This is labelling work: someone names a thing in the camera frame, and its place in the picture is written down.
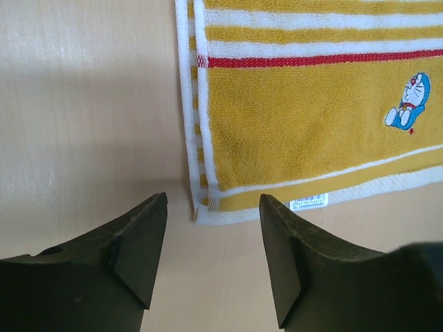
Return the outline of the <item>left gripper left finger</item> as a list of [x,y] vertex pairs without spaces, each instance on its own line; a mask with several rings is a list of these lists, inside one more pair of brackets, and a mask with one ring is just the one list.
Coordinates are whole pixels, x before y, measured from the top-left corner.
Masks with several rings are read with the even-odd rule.
[[168,198],[38,255],[1,260],[2,331],[139,331],[159,267]]

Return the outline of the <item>yellow striped towel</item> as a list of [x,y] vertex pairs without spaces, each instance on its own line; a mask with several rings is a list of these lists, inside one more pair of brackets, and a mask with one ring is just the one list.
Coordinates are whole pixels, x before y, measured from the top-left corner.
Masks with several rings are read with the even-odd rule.
[[196,223],[442,180],[441,1],[177,1]]

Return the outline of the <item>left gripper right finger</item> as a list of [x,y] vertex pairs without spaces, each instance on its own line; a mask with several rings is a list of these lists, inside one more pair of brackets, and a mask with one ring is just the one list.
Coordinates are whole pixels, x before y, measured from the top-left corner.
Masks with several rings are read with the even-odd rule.
[[441,331],[442,244],[384,253],[260,197],[278,326],[284,331]]

